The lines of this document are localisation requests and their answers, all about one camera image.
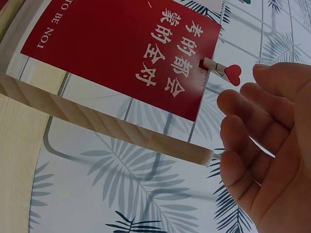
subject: grid line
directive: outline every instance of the grid line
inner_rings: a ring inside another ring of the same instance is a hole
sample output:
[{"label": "grid line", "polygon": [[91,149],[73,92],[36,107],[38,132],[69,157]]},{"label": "grid line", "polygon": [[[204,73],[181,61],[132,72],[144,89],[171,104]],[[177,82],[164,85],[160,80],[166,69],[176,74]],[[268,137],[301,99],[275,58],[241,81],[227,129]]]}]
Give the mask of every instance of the grid line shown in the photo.
[{"label": "grid line", "polygon": [[262,58],[262,46],[263,46],[263,0],[261,0],[261,36],[260,36],[260,50],[259,50],[259,63]]},{"label": "grid line", "polygon": [[290,11],[290,19],[291,19],[291,30],[292,30],[292,48],[293,48],[293,55],[292,55],[292,62],[294,62],[294,56],[295,56],[295,48],[294,48],[294,29],[293,29],[293,18],[292,18],[292,10],[291,10],[291,4],[290,0],[288,1],[288,9]]},{"label": "grid line", "polygon": [[300,24],[307,32],[309,32],[309,34],[311,34],[310,30],[307,29],[305,27],[305,25],[303,25],[298,19],[296,19],[293,15],[291,15],[289,12],[287,12],[282,6],[279,6],[282,11],[284,11],[286,14],[288,14],[290,17],[292,17],[298,24]]},{"label": "grid line", "polygon": [[[224,0],[224,2],[223,2],[223,7],[222,7],[221,16],[220,16],[220,21],[219,21],[219,24],[220,24],[220,25],[222,25],[222,23],[223,23],[223,21],[224,21],[225,6],[226,6],[226,0]],[[207,83],[208,83],[209,77],[210,77],[210,70],[208,70],[208,74],[207,74]],[[196,126],[196,123],[197,123],[197,121],[198,121],[198,117],[199,117],[199,114],[200,114],[200,109],[201,109],[201,106],[200,106],[200,108],[199,108],[198,116],[197,116],[195,122],[193,122],[193,124],[192,124],[191,130],[190,130],[190,133],[189,133],[189,137],[188,137],[188,140],[187,140],[188,143],[190,143],[191,140],[192,140],[192,136],[193,136],[193,133],[194,133],[194,129],[195,129],[195,126]]]},{"label": "grid line", "polygon": [[[265,25],[265,26],[267,26],[268,28],[270,28],[270,29],[271,29],[272,31],[274,31],[276,34],[282,36],[282,33],[279,33],[279,32],[278,32],[276,29],[274,29],[272,26],[270,26],[269,24],[265,23],[263,20],[260,20],[259,18],[253,16],[252,14],[248,13],[248,12],[245,11],[244,9],[242,9],[242,8],[240,8],[240,7],[238,7],[238,6],[236,6],[235,4],[232,4],[232,3],[228,2],[228,0],[224,0],[224,3],[228,3],[229,5],[235,7],[236,9],[238,9],[238,10],[244,12],[245,14],[249,15],[250,17],[256,19],[257,21],[261,22],[263,25]],[[249,51],[247,51],[247,50],[241,48],[240,46],[238,46],[238,45],[236,45],[236,44],[234,44],[234,43],[232,43],[232,42],[229,42],[228,40],[224,39],[223,36],[220,36],[220,40],[222,40],[222,41],[224,41],[224,42],[226,42],[226,43],[228,43],[228,44],[234,46],[234,47],[237,48],[237,49],[242,50],[243,52],[247,53],[248,55],[250,55],[250,56],[252,56],[252,57],[255,57],[256,59],[259,60],[259,62],[262,62],[262,59],[261,59],[261,58],[259,58],[258,56],[252,54],[251,52],[249,52]],[[296,45],[296,44],[294,43],[294,40],[289,41],[289,42],[293,44],[293,49],[294,49],[294,48],[297,48],[301,53],[303,53],[303,54],[306,55],[309,59],[311,59],[310,55],[308,55],[308,54],[307,54],[305,51],[303,51],[298,45]]]}]

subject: wooden clothespin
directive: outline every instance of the wooden clothespin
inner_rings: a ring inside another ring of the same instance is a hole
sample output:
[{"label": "wooden clothespin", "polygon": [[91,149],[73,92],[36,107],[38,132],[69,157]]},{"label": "wooden clothespin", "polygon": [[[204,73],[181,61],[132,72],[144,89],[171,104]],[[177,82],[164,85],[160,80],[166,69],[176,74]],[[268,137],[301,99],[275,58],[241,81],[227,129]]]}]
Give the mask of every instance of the wooden clothespin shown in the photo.
[{"label": "wooden clothespin", "polygon": [[226,80],[227,82],[233,84],[234,86],[239,86],[241,83],[240,75],[242,70],[238,65],[225,67],[206,57],[203,61],[203,66],[210,69],[213,73]]}]

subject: hand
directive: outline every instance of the hand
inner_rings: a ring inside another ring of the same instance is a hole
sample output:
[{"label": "hand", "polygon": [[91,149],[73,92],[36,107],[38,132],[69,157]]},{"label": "hand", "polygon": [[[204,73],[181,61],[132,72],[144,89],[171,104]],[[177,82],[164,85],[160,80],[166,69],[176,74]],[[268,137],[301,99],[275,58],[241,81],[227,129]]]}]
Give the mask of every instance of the hand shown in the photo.
[{"label": "hand", "polygon": [[310,233],[311,66],[256,65],[253,72],[258,84],[218,97],[226,114],[221,177],[260,233]]}]

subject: fingernail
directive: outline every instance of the fingernail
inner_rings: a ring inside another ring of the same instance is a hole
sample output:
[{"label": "fingernail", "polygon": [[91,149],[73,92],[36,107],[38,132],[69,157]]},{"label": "fingernail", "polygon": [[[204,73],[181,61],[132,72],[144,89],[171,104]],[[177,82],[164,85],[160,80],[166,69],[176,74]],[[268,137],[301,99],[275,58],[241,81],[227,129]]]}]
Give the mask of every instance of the fingernail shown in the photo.
[{"label": "fingernail", "polygon": [[265,64],[255,64],[254,65],[254,69],[262,69],[262,68],[267,68],[269,66],[265,65]]}]

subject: palm leaf pattern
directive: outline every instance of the palm leaf pattern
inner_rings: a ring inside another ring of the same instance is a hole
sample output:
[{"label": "palm leaf pattern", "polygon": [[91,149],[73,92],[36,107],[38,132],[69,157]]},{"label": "palm leaf pattern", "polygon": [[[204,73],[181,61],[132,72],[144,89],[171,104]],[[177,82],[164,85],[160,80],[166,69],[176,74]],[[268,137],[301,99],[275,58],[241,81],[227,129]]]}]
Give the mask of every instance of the palm leaf pattern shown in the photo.
[{"label": "palm leaf pattern", "polygon": [[[224,118],[223,113],[217,107],[217,97],[220,92],[224,89],[221,85],[211,85],[205,92],[202,104],[200,107],[200,113],[197,119],[198,127],[195,127],[195,133],[206,139],[213,139],[212,131],[219,131],[219,127],[222,119]],[[128,100],[119,108],[118,112],[123,113],[128,107]],[[144,123],[149,123],[152,130],[159,132],[165,128],[167,113],[149,104],[143,103],[139,100],[133,100],[131,111],[128,115],[128,121],[145,126]],[[170,126],[174,129],[179,130],[181,133],[189,134],[191,131],[193,122],[184,118],[173,116]]]},{"label": "palm leaf pattern", "polygon": [[299,62],[300,52],[293,46],[292,33],[274,34],[263,46],[261,61],[273,65],[279,62]]},{"label": "palm leaf pattern", "polygon": [[221,85],[211,85],[208,87],[215,92],[206,91],[202,99],[200,113],[197,119],[195,133],[213,140],[214,129],[216,132],[220,130],[220,124],[224,118],[223,113],[217,107],[218,93],[223,91]]},{"label": "palm leaf pattern", "polygon": [[117,205],[128,219],[158,219],[156,227],[170,233],[197,232],[198,218],[191,215],[196,208],[179,202],[191,197],[189,188],[179,186],[184,182],[179,174],[169,173],[176,160],[113,138],[100,139],[106,150],[82,155],[99,157],[87,175],[94,177],[92,186],[103,184],[103,201],[110,208]]},{"label": "palm leaf pattern", "polygon": [[135,217],[132,220],[129,220],[119,211],[116,213],[123,219],[123,221],[116,221],[117,224],[105,224],[108,227],[117,228],[114,233],[133,233],[133,232],[140,232],[140,233],[167,233],[162,231],[160,227],[152,226],[151,224],[159,223],[159,220],[152,220],[152,221],[141,221],[135,222]]},{"label": "palm leaf pattern", "polygon": [[277,14],[283,10],[283,0],[268,0],[269,6],[276,11]]},{"label": "palm leaf pattern", "polygon": [[42,175],[42,171],[47,167],[49,163],[46,163],[35,170],[35,178],[32,190],[32,198],[30,202],[30,213],[29,213],[29,229],[34,229],[33,224],[40,224],[38,219],[41,216],[35,212],[37,207],[47,206],[45,202],[39,200],[38,198],[49,195],[49,192],[45,190],[42,191],[43,188],[47,188],[53,185],[53,183],[47,183],[46,180],[50,177],[54,176],[53,174]]},{"label": "palm leaf pattern", "polygon": [[[117,112],[117,118],[121,118],[125,115],[125,112],[129,107],[130,100],[131,98],[129,97],[121,104]],[[140,126],[149,124],[152,130],[160,132],[165,128],[167,117],[168,113],[164,110],[133,99],[128,118],[126,120]]]},{"label": "palm leaf pattern", "polygon": [[300,6],[301,14],[304,17],[304,26],[306,29],[311,31],[311,0],[298,0],[298,4]]},{"label": "palm leaf pattern", "polygon": [[[220,19],[221,18],[221,14],[218,14],[214,11],[209,10],[207,7],[202,6],[198,3],[196,3],[195,1],[192,0],[180,0],[180,2],[182,4],[184,4],[186,7],[206,16],[209,17],[210,19],[212,19],[213,21],[217,22],[218,20],[216,19]],[[224,18],[223,18],[223,22],[224,23],[230,23],[230,15],[232,14],[230,7],[228,7],[227,5],[225,6],[225,13],[224,13]]]},{"label": "palm leaf pattern", "polygon": [[[210,176],[208,178],[220,176],[220,162],[213,160],[210,165]],[[235,203],[224,183],[220,181],[220,187],[213,193],[217,195],[217,211],[214,219],[217,221],[217,230],[226,233],[251,232],[252,221],[246,213]]]}]

